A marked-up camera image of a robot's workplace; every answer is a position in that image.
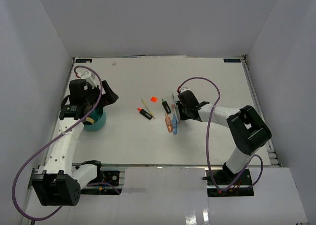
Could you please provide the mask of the pink and white pen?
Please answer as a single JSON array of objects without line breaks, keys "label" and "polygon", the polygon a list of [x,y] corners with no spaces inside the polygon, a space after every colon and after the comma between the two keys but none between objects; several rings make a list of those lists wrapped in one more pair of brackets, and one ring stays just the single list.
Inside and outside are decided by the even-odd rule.
[{"label": "pink and white pen", "polygon": [[176,104],[172,104],[172,109],[174,110],[174,114],[177,120],[177,123],[180,123],[180,114]]}]

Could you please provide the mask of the clear tape roll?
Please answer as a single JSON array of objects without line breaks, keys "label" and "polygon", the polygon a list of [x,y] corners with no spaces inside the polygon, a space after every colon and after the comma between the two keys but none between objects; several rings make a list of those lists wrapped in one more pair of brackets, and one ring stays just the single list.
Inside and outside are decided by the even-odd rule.
[{"label": "clear tape roll", "polygon": [[93,118],[87,117],[85,119],[85,124],[89,124],[89,125],[95,124],[95,120]]}]

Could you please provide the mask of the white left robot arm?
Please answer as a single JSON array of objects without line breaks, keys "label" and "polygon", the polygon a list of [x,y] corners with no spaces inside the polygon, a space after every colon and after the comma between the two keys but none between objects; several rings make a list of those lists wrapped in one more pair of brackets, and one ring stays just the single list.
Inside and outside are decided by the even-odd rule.
[{"label": "white left robot arm", "polygon": [[61,103],[59,124],[61,138],[53,143],[49,159],[41,173],[32,178],[32,186],[43,206],[75,206],[79,202],[81,190],[89,183],[99,185],[104,180],[101,162],[83,162],[72,171],[76,145],[85,123],[80,120],[95,107],[89,115],[95,119],[98,114],[105,115],[103,108],[119,98],[108,83],[102,81],[104,94],[91,80],[70,81],[69,95]]}]

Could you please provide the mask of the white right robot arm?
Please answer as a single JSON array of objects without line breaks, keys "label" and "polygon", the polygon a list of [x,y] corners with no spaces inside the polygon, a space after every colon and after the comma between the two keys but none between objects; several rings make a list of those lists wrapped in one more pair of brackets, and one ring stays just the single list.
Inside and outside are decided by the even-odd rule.
[{"label": "white right robot arm", "polygon": [[259,148],[272,137],[263,119],[252,106],[241,109],[219,107],[210,102],[199,102],[193,92],[182,88],[178,92],[180,120],[211,121],[227,127],[236,145],[232,155],[223,165],[223,180],[234,185],[241,179],[240,171]]}]

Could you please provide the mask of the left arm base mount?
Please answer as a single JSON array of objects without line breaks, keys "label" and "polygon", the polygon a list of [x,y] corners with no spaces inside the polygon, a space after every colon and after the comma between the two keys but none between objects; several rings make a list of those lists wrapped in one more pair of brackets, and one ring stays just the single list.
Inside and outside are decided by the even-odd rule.
[{"label": "left arm base mount", "polygon": [[119,195],[124,184],[124,171],[101,171],[101,183],[81,190],[81,195]]}]

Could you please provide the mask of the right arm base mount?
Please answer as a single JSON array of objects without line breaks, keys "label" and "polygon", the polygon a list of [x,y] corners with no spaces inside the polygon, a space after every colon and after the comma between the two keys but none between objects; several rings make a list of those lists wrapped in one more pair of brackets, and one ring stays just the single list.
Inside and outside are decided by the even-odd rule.
[{"label": "right arm base mount", "polygon": [[[233,180],[229,179],[223,170],[213,170],[214,180],[218,187],[226,188]],[[213,181],[209,171],[205,172],[205,176],[202,179],[206,182],[208,197],[252,197],[254,196],[253,188],[248,188],[252,185],[252,177],[250,171],[246,169],[239,179],[226,191],[219,190]]]}]

